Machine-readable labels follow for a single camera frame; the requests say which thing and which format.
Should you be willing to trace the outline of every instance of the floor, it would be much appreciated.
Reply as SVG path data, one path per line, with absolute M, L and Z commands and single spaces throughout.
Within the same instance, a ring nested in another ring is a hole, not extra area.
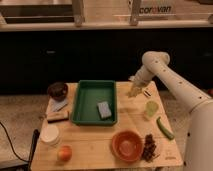
M 183 157 L 190 115 L 168 91 L 160 91 L 159 94 Z M 24 159 L 28 159 L 29 156 L 33 130 L 41 128 L 47 103 L 47 95 L 0 96 L 0 121 L 7 128 L 15 151 Z M 2 128 L 0 128 L 0 144 L 1 169 L 1 165 L 8 161 L 18 160 L 13 155 Z M 182 167 L 163 168 L 163 171 L 181 170 Z

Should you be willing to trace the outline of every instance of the sponge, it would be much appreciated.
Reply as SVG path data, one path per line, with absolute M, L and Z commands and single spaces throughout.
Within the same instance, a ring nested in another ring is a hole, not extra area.
M 99 110 L 101 119 L 109 118 L 112 115 L 107 101 L 98 103 L 98 110 Z

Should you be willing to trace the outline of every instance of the orange bowl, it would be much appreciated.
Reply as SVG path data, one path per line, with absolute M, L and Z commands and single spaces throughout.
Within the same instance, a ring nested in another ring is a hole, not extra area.
M 140 160 L 143 153 L 143 143 L 138 134 L 133 131 L 122 131 L 112 138 L 113 154 L 128 163 Z

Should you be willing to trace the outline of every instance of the small cup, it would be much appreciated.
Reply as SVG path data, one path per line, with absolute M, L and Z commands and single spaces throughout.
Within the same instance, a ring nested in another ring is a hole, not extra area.
M 47 88 L 47 94 L 56 101 L 63 101 L 68 94 L 68 86 L 63 82 L 55 82 Z
M 48 145 L 56 145 L 60 138 L 59 138 L 59 130 L 56 125 L 47 125 L 41 131 L 41 140 Z

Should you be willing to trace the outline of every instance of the dark cabinet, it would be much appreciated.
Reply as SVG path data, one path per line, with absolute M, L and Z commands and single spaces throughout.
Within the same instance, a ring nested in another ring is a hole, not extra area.
M 200 88 L 209 88 L 213 86 L 212 30 L 1 32 L 0 93 L 46 93 L 55 81 L 125 81 L 141 67 L 141 56 L 148 50 L 167 51 L 174 71 Z

